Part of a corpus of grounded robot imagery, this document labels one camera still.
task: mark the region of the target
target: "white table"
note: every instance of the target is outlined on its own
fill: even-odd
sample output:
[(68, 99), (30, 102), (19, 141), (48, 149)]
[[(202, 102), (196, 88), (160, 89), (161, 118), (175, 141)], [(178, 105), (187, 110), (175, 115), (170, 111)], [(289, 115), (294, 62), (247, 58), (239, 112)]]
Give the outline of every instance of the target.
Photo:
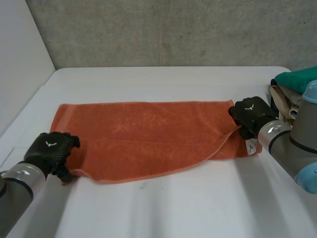
[[(261, 96), (282, 67), (67, 68), (56, 71), (0, 138), (0, 170), (22, 160), (62, 103), (223, 101)], [(9, 238), (317, 237), (317, 196), (263, 151), (121, 184), (50, 176)]]

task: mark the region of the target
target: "white logo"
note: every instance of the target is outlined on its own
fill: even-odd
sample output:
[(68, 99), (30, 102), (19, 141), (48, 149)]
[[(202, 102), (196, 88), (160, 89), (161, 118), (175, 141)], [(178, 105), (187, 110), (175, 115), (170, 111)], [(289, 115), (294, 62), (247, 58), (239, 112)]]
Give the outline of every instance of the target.
[(245, 108), (245, 110), (252, 110), (253, 107), (254, 107), (254, 104), (252, 104), (252, 107), (250, 107), (250, 108)]
[(46, 144), (47, 144), (49, 147), (51, 147), (51, 146), (53, 146), (53, 145), (57, 145), (57, 143), (49, 144), (47, 141), (45, 141), (45, 142), (46, 142)]

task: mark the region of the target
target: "beige cloth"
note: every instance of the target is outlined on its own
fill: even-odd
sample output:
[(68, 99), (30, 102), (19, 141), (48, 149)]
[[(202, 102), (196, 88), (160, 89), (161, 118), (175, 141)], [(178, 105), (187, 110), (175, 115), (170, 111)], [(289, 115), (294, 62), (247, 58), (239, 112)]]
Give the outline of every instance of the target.
[(291, 103), (284, 95), (284, 93), (279, 89), (278, 86), (270, 86), (269, 90), (271, 92), (271, 95), (274, 99), (278, 111), (285, 117), (285, 120), (292, 119), (292, 117), (289, 115)]

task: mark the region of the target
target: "concrete wall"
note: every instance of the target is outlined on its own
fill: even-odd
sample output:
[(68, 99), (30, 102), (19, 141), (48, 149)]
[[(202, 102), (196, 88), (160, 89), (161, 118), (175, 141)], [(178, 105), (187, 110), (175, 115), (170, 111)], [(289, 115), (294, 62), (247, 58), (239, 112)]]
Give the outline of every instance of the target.
[(27, 0), (56, 68), (317, 64), (316, 0)]
[(25, 1), (1, 0), (0, 136), (54, 71)]

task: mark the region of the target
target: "folded cloth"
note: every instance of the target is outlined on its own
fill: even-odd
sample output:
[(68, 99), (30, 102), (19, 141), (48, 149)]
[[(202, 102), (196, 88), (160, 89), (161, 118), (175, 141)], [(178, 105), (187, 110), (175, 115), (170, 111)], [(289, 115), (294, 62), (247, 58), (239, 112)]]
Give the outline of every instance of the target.
[(296, 72), (285, 72), (275, 77), (275, 81), (299, 93), (304, 93), (307, 85), (317, 79), (317, 66)]
[(291, 119), (291, 116), (289, 115), (291, 103), (287, 97), (283, 94), (278, 86), (270, 86), (269, 90), (278, 111), (285, 117), (285, 119)]
[[(60, 105), (51, 131), (77, 135), (66, 167), (102, 183), (163, 176), (205, 160), (246, 157), (228, 102)], [(262, 151), (258, 143), (257, 152)]]
[(281, 91), (284, 93), (284, 95), (288, 98), (288, 100), (291, 102), (291, 104), (297, 107), (301, 105), (302, 99), (303, 99), (302, 94), (280, 83), (278, 83), (277, 85), (281, 89)]
[(278, 119), (285, 122), (290, 127), (293, 127), (294, 119), (286, 119), (285, 116), (283, 116), (281, 113), (278, 114)]

